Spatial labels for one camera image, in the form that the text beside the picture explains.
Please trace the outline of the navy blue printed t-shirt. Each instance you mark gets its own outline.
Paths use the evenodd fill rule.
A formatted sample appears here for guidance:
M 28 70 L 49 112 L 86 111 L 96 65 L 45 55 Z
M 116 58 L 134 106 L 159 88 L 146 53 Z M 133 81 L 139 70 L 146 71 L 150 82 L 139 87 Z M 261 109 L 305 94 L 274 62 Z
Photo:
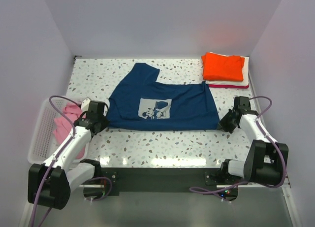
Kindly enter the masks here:
M 110 127 L 140 131 L 215 130 L 219 115 L 205 82 L 162 84 L 160 70 L 136 63 L 109 97 Z

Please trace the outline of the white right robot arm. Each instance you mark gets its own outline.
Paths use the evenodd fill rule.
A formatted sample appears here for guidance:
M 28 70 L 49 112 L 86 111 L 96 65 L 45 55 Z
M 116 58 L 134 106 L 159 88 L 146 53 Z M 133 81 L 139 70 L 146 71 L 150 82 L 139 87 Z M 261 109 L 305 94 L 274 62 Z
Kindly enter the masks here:
M 284 184 L 288 146 L 273 138 L 261 122 L 262 113 L 251 108 L 249 97 L 234 98 L 233 108 L 219 121 L 218 129 L 233 133 L 242 129 L 252 142 L 244 161 L 226 159 L 220 167 L 219 178 L 231 184 L 237 177 L 269 188 Z

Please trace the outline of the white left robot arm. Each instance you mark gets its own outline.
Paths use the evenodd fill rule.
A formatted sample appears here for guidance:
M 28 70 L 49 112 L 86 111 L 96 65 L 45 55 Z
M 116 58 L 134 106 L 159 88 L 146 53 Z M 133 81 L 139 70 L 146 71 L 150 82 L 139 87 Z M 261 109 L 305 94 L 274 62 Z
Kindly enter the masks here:
M 104 115 L 108 108 L 104 102 L 90 101 L 87 110 L 71 124 L 71 131 L 59 148 L 41 164 L 30 167 L 29 203 L 61 210 L 77 187 L 87 181 L 96 184 L 103 178 L 98 161 L 83 159 L 74 169 L 70 167 L 80 150 L 109 126 Z

